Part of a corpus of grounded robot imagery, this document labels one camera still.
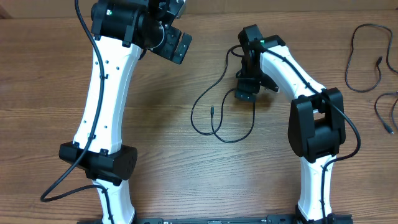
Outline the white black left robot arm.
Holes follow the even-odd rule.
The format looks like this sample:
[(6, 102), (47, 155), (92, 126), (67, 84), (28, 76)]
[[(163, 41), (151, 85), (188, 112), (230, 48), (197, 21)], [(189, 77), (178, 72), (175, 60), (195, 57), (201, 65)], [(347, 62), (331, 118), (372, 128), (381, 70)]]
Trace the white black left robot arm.
[(98, 1), (91, 8), (93, 66), (83, 117), (73, 141), (59, 157), (85, 171), (98, 190), (102, 223), (133, 223), (136, 211), (129, 178), (137, 149), (122, 143), (129, 84), (146, 51), (180, 64), (192, 41), (172, 26), (185, 10), (184, 0)]

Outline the black cable grey plug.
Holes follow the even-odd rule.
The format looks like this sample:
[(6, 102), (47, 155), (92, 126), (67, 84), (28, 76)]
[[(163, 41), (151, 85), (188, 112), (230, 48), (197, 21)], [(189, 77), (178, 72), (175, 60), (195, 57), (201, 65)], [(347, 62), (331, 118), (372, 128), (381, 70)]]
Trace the black cable grey plug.
[[(384, 129), (385, 129), (389, 134), (394, 134), (394, 130), (392, 129), (391, 126), (389, 126), (389, 125), (385, 122), (385, 120), (383, 119), (383, 117), (381, 116), (381, 114), (379, 113), (378, 108), (377, 108), (378, 101), (379, 101), (383, 96), (397, 96), (397, 92), (395, 91), (395, 92), (383, 93), (383, 94), (379, 95), (379, 96), (376, 98), (375, 102), (374, 102), (374, 110), (375, 110), (376, 116), (379, 118), (380, 122), (381, 122), (382, 125), (384, 126)], [(392, 120), (392, 123), (393, 123), (394, 127), (397, 129), (397, 123), (396, 123), (395, 118), (394, 118), (394, 110), (395, 110), (396, 106), (397, 106), (397, 100), (395, 100), (394, 104), (392, 105), (390, 117), (391, 117), (391, 120)]]

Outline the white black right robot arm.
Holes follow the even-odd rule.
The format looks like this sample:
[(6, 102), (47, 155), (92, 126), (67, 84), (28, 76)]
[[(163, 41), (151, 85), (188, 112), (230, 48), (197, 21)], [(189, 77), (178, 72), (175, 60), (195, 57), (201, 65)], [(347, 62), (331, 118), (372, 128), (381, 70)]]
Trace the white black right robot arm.
[(235, 97), (255, 102), (264, 87), (290, 101), (288, 139), (301, 171), (294, 223), (352, 223), (351, 215), (336, 215), (330, 205), (331, 161), (346, 139), (341, 92), (309, 76), (278, 35), (263, 37), (254, 24), (238, 39), (244, 55)]

